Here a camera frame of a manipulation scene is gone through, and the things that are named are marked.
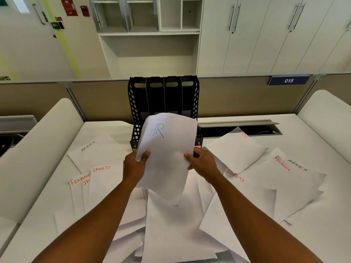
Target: white desk divider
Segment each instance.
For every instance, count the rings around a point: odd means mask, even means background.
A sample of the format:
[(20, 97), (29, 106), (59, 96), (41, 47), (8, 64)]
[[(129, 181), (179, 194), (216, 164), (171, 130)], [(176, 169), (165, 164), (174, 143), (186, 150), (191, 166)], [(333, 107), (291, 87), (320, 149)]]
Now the white desk divider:
[(1, 217), (24, 220), (82, 126), (72, 102), (63, 98), (0, 158)]
[(326, 90), (318, 90), (298, 117), (351, 164), (350, 105)]

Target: black file organizer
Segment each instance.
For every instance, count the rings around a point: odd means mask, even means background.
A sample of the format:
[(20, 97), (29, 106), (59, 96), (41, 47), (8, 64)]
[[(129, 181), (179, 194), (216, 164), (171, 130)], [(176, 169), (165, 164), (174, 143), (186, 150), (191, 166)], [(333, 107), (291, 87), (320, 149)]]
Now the black file organizer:
[[(197, 120), (200, 83), (197, 76), (131, 77), (128, 96), (134, 128), (130, 145), (138, 148), (141, 129), (149, 115), (180, 114)], [(195, 146), (202, 146), (198, 128)]]

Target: hand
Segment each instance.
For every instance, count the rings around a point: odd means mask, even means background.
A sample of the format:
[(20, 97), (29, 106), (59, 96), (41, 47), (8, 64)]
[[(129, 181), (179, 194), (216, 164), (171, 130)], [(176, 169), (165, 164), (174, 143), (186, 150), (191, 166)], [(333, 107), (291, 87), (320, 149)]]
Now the hand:
[(194, 158), (194, 156), (190, 153), (184, 154), (184, 157), (190, 162), (188, 170), (195, 169), (195, 171), (204, 177), (209, 183), (212, 183), (214, 178), (222, 176), (221, 172), (217, 168), (212, 154), (208, 150), (194, 148), (194, 152), (200, 156), (198, 158)]
[(135, 156), (137, 155), (136, 150), (128, 154), (123, 161), (122, 181), (134, 188), (140, 179), (144, 176), (145, 164), (150, 154), (150, 151), (145, 151), (141, 156), (140, 161), (136, 161), (135, 159)]

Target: person's left hand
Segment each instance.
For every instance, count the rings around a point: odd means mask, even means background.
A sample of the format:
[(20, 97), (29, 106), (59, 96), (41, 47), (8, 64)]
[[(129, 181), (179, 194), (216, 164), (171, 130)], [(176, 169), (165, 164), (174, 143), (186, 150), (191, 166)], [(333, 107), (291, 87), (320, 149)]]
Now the person's left hand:
[(137, 155), (137, 151), (134, 150), (125, 157), (123, 161), (123, 182), (133, 188), (137, 185), (144, 175), (145, 164), (150, 154), (150, 151), (145, 151), (141, 156), (141, 160), (136, 161), (135, 156)]

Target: red fire alarm box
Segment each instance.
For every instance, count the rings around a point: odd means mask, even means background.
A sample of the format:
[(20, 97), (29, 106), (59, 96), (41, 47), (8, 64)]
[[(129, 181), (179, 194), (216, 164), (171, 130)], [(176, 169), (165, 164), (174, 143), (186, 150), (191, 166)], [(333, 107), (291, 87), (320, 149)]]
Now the red fire alarm box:
[(61, 0), (61, 2), (64, 6), (67, 16), (78, 16), (73, 0)]
[(80, 8), (82, 9), (83, 16), (90, 16), (89, 9), (86, 5), (81, 5)]

